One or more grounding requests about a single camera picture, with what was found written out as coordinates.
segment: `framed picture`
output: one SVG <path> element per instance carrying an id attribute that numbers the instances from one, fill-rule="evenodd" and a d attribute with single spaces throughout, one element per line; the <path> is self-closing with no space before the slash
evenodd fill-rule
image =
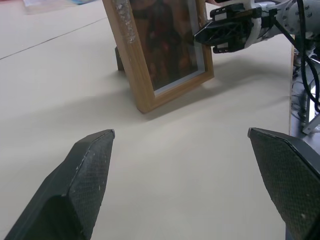
<path id="1" fill-rule="evenodd" d="M 214 77 L 211 48 L 193 37 L 207 21 L 204 0 L 103 0 L 103 4 L 141 112 Z"/>

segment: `black cable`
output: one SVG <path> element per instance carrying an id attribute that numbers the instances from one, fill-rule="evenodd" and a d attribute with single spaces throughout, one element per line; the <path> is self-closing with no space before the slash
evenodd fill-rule
<path id="1" fill-rule="evenodd" d="M 315 110 L 317 112 L 320 112 L 320 102 L 319 102 L 319 96 L 320 96 L 320 82 L 319 82 L 319 76 L 318 76 L 318 71 L 315 68 L 313 62 L 311 59 L 307 56 L 305 47 L 298 46 L 297 42 L 294 40 L 294 38 L 289 34 L 289 32 L 278 22 L 278 20 L 274 17 L 273 19 L 274 25 L 283 33 L 283 35 L 290 41 L 290 43 L 299 51 L 300 54 L 302 54 L 301 57 L 301 75 L 302 75 L 302 83 L 303 87 L 306 91 L 306 94 L 308 97 L 315 103 Z M 307 74 L 306 74 L 306 63 L 309 65 L 312 75 L 314 77 L 314 83 L 315 83 L 315 97 L 311 93 L 311 90 L 309 88 L 309 84 L 307 81 Z"/>

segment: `beige table surface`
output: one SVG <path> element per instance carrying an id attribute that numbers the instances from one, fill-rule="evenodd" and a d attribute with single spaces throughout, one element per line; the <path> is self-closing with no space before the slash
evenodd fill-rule
<path id="1" fill-rule="evenodd" d="M 289 131 L 283 36 L 214 55 L 214 80 L 143 115 L 100 1 L 39 15 L 21 4 L 0 4 L 0 58 L 13 54 L 0 60 L 0 239 L 73 143 L 104 129 L 116 139 L 93 240 L 284 239 L 247 138 Z"/>

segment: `robotic hand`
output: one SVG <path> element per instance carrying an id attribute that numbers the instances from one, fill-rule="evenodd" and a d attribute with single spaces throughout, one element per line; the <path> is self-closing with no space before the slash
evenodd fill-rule
<path id="1" fill-rule="evenodd" d="M 210 20 L 194 40 L 213 46 L 213 52 L 232 53 L 268 40 L 282 32 L 280 24 L 292 35 L 300 34 L 297 0 L 255 2 L 254 0 L 216 0 L 223 7 L 210 13 Z M 320 0 L 304 0 L 306 38 L 320 35 Z"/>

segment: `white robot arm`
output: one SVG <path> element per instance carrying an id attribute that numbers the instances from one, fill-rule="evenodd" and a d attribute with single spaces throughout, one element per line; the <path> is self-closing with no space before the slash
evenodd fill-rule
<path id="1" fill-rule="evenodd" d="M 211 11 L 212 20 L 194 36 L 196 42 L 213 46 L 214 53 L 236 52 L 281 34 L 275 22 L 289 34 L 300 34 L 297 0 L 285 0 L 278 4 L 254 0 L 216 2 L 222 7 Z M 320 34 L 320 0 L 304 0 L 303 3 L 306 38 L 317 39 Z"/>

